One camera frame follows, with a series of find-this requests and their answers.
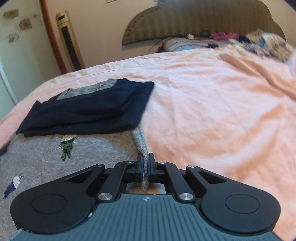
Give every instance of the upholstered headboard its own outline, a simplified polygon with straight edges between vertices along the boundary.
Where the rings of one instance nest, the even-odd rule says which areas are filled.
[[[136,15],[122,45],[178,35],[230,31],[245,35],[262,29],[285,38],[267,6],[258,0],[159,0],[158,5]]]

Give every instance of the brown wooden door frame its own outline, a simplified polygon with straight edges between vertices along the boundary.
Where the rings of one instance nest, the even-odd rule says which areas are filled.
[[[54,52],[54,56],[57,60],[58,66],[59,66],[59,70],[61,71],[62,74],[66,74],[66,73],[68,73],[68,71],[67,71],[66,65],[64,63],[64,60],[62,58],[61,52],[59,50],[59,46],[57,44],[56,37],[54,35],[54,31],[52,28],[52,23],[50,21],[49,11],[47,8],[46,0],[40,0],[40,6],[41,6],[41,11],[42,11],[42,15],[43,15],[44,23],[45,23],[45,28],[46,28],[46,31],[48,34],[50,44],[52,46],[52,50]]]

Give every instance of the peach bed cover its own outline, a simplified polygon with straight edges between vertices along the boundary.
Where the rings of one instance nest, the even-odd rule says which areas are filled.
[[[36,100],[108,78],[153,81],[142,118],[148,151],[263,189],[281,204],[274,229],[296,237],[296,55],[289,64],[240,48],[158,53],[49,80],[0,122],[2,146]]]

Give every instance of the circular black cover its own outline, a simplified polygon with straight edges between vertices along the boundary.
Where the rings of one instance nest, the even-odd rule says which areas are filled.
[[[247,185],[215,184],[201,200],[200,210],[215,226],[234,233],[273,229],[280,205],[269,193]]]
[[[10,206],[16,226],[36,234],[56,234],[83,222],[92,204],[75,183],[47,183],[19,194]]]

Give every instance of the blue and white embroidered figure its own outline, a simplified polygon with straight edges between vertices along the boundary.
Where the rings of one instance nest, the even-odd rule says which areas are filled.
[[[22,180],[24,175],[25,174],[22,173],[21,175],[16,176],[16,177],[13,178],[10,185],[6,188],[6,191],[4,192],[3,199],[7,198],[10,193],[12,193],[13,191],[15,191],[18,188],[18,186],[20,185],[20,181]]]

